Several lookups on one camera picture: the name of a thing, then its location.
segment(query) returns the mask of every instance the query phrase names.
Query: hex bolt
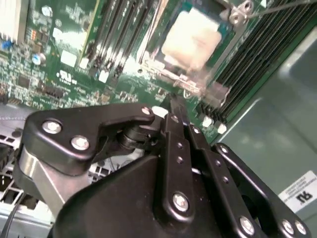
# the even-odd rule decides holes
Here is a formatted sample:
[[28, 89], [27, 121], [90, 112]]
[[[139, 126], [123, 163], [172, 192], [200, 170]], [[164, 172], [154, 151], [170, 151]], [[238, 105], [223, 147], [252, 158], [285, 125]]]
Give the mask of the hex bolt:
[[307, 232], [302, 223], [300, 223], [299, 221], [295, 221], [295, 225], [300, 233], [302, 233], [303, 235], [306, 235]]
[[289, 234], [294, 234], [294, 229], [292, 225], [289, 223], [289, 221], [283, 220], [282, 222], [284, 229], [289, 233]]
[[44, 122], [42, 128], [49, 134], [57, 134], [61, 131], [61, 125], [53, 120], [48, 120]]
[[251, 236], [254, 235], [254, 232], [255, 232], [254, 227], [248, 218], [240, 217], [240, 224], [241, 224], [243, 230], [247, 234], [249, 234]]
[[223, 151], [223, 153], [228, 153], [228, 149], [224, 147], [223, 145], [220, 145], [220, 149]]
[[89, 148], [89, 141], [86, 137], [77, 135], [71, 139], [71, 145], [76, 150], [87, 150]]
[[184, 197], [180, 193], [176, 193], [173, 195], [173, 203], [177, 210], [181, 212], [186, 212], [189, 208], [189, 204], [186, 197]]

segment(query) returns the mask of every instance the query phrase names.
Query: electronic component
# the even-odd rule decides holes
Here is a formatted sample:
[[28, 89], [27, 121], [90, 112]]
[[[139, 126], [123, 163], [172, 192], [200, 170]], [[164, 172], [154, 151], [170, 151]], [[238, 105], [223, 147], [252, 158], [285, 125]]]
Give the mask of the electronic component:
[[89, 23], [88, 21], [85, 21], [85, 22], [84, 22], [83, 28], [84, 28], [85, 31], [88, 30], [89, 25], [90, 25], [90, 23]]
[[1, 43], [1, 49], [0, 50], [7, 50], [9, 49], [11, 46], [13, 45], [13, 43], [11, 41], [3, 41]]
[[42, 40], [42, 37], [43, 37], [43, 33], [42, 32], [37, 32], [36, 33], [36, 40], [40, 41], [40, 40]]
[[0, 0], [0, 36], [16, 42], [24, 41], [29, 0]]
[[47, 43], [49, 41], [49, 36], [47, 34], [42, 33], [41, 41], [43, 43]]
[[138, 52], [144, 68], [160, 80], [203, 96], [212, 80], [209, 61], [232, 30], [220, 16], [225, 9], [214, 1], [180, 2], [170, 23], [152, 35], [144, 54]]
[[39, 44], [34, 44], [32, 47], [33, 53], [40, 53], [42, 51], [42, 46]]
[[46, 57], [43, 53], [35, 54], [32, 56], [32, 62], [35, 65], [42, 65], [46, 62]]
[[54, 98], [60, 99], [64, 96], [64, 92], [60, 88], [56, 88], [53, 86], [44, 86], [43, 92], [49, 96], [52, 96]]
[[47, 16], [47, 17], [52, 17], [53, 16], [53, 10], [50, 6], [42, 6], [42, 14], [44, 16]]
[[29, 88], [30, 86], [30, 80], [23, 75], [18, 76], [18, 81], [16, 83], [18, 86], [23, 87], [23, 88]]

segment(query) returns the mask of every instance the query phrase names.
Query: metal bolt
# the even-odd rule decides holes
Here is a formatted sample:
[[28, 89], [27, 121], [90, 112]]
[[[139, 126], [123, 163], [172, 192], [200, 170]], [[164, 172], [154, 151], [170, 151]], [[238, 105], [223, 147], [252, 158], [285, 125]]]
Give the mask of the metal bolt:
[[196, 128], [196, 127], [194, 127], [194, 132], [195, 132], [196, 134], [199, 134], [199, 133], [200, 133], [199, 129]]
[[146, 115], [150, 115], [150, 114], [151, 114], [150, 109], [149, 109], [149, 108], [146, 108], [146, 107], [143, 107], [143, 108], [142, 108], [142, 112], [143, 112], [144, 114], [146, 114]]
[[254, 227], [248, 218], [240, 217], [240, 224], [241, 224], [243, 230], [247, 234], [249, 234], [251, 236], [254, 234], [254, 232], [255, 232]]
[[302, 233], [303, 235], [306, 235], [306, 229], [302, 223], [300, 223], [299, 221], [295, 221], [295, 225], [300, 233]]
[[282, 222], [284, 229], [291, 235], [294, 234], [294, 229], [292, 225], [289, 223], [289, 221], [283, 220]]
[[89, 148], [89, 141], [86, 137], [77, 135], [71, 139], [71, 145], [76, 150], [87, 150]]
[[186, 212], [189, 208], [189, 204], [186, 197], [179, 193], [173, 195], [173, 203], [177, 210], [181, 212]]
[[49, 134], [57, 134], [61, 131], [61, 125], [58, 122], [52, 120], [44, 122], [42, 128]]
[[182, 164], [182, 163], [184, 162], [184, 160], [183, 160], [182, 157], [178, 156], [178, 157], [177, 157], [177, 162], [178, 162], [179, 164]]
[[172, 120], [173, 120], [174, 122], [178, 123], [178, 117], [177, 117], [177, 116], [172, 116], [171, 118], [172, 118]]
[[228, 149], [224, 147], [223, 145], [220, 145], [220, 149], [223, 151], [223, 153], [228, 153]]

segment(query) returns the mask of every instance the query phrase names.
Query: white sticker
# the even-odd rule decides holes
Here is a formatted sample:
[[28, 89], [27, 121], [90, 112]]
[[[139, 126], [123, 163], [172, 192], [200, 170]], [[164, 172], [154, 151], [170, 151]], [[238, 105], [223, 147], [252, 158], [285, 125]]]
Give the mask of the white sticker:
[[77, 56], [73, 55], [72, 53], [68, 51], [63, 51], [60, 56], [60, 61], [66, 65], [69, 65], [71, 67], [75, 67], [77, 60]]
[[298, 212], [317, 198], [317, 176], [313, 171], [308, 171], [282, 191], [279, 198], [293, 212]]
[[262, 1], [260, 2], [260, 5], [261, 5], [262, 7], [265, 7], [265, 8], [266, 8], [266, 0], [262, 0]]

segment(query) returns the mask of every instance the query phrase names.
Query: microchip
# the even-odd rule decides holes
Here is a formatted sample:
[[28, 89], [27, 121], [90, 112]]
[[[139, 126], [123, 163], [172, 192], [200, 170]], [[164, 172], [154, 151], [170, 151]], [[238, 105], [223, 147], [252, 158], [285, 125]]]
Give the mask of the microchip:
[[53, 86], [45, 86], [44, 93], [46, 93], [47, 95], [50, 95], [54, 98], [57, 98], [57, 99], [60, 99], [64, 96], [64, 92], [62, 89], [56, 88]]
[[43, 34], [41, 40], [42, 42], [47, 43], [49, 41], [49, 36], [46, 34]]
[[33, 47], [32, 47], [32, 51], [34, 53], [40, 53], [42, 51], [42, 46], [38, 45], [38, 44], [34, 44]]
[[89, 28], [89, 22], [88, 21], [85, 21], [84, 22], [84, 30], [87, 31]]
[[17, 85], [22, 88], [29, 88], [30, 80], [23, 75], [19, 75]]
[[165, 93], [165, 90], [163, 90], [163, 89], [161, 89], [161, 88], [158, 90], [158, 94], [160, 94], [161, 96], [163, 96], [164, 93]]
[[108, 102], [109, 99], [110, 99], [110, 96], [105, 95], [105, 94], [102, 94], [102, 95], [101, 95], [101, 102], [102, 102], [102, 103]]
[[36, 33], [36, 39], [37, 39], [37, 40], [40, 41], [40, 40], [42, 39], [42, 36], [43, 36], [43, 33], [42, 33], [42, 32], [37, 32], [37, 33]]

